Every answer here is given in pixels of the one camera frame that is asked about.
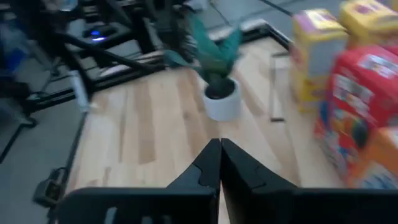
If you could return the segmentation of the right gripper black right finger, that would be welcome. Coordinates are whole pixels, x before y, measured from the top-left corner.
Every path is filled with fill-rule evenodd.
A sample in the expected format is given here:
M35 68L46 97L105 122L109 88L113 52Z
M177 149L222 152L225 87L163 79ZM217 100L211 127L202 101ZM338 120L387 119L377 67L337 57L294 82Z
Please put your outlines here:
M231 224L398 224L398 190L298 187L231 140L221 144Z

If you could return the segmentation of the red Froot Loops cereal box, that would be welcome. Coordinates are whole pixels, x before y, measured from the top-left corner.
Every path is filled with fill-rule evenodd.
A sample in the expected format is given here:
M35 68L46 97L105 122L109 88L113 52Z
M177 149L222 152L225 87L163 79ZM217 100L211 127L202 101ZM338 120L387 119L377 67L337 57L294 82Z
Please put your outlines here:
M378 45L341 53L326 84L314 136L346 185L372 135L394 126L398 54Z

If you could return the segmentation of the small black device box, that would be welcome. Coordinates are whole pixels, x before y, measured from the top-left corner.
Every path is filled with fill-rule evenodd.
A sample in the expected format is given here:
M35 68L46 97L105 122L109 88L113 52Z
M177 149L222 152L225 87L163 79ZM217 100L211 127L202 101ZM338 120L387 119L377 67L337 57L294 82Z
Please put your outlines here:
M32 201L44 208L55 207L66 189L67 174L65 167L53 169L46 179L37 184Z

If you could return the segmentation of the yellow Corn Pops cereal box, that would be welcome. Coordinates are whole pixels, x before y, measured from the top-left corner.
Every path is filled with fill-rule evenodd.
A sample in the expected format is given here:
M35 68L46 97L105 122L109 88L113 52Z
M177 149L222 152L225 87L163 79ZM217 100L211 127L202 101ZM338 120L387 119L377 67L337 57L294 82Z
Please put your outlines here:
M289 84L300 112L316 111L324 98L335 58L344 51L346 29L326 9L294 14Z
M377 0L341 3L339 22L348 32L349 49L372 44L398 46L398 12Z

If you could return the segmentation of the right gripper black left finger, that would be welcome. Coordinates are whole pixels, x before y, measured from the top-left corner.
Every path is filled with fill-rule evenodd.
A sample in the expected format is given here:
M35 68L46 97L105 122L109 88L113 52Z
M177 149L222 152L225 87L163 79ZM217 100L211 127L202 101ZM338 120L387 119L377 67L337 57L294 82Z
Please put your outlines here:
M221 141L211 139L166 187L86 187L66 195L58 224L217 224Z

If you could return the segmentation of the orange Frosted Mini-Wheats cereal box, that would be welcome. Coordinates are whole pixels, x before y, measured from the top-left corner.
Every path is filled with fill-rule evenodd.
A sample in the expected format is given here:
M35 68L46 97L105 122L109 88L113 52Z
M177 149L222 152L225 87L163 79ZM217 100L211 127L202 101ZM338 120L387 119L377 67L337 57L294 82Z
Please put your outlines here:
M347 183L351 188L398 190L398 126L372 135Z

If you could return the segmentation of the green plant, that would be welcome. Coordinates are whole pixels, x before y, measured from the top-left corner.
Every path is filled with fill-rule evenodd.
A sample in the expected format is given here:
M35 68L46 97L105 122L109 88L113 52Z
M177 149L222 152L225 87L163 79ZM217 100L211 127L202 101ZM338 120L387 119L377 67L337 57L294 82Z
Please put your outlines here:
M241 112L241 89L239 82L229 76L239 58L239 46L243 38L240 25L236 24L219 45L210 39L202 21L194 14L189 17L191 35L195 41L194 58L197 64L186 61L173 50L164 55L177 65L188 67L205 81L202 91L206 114L215 121L229 121Z

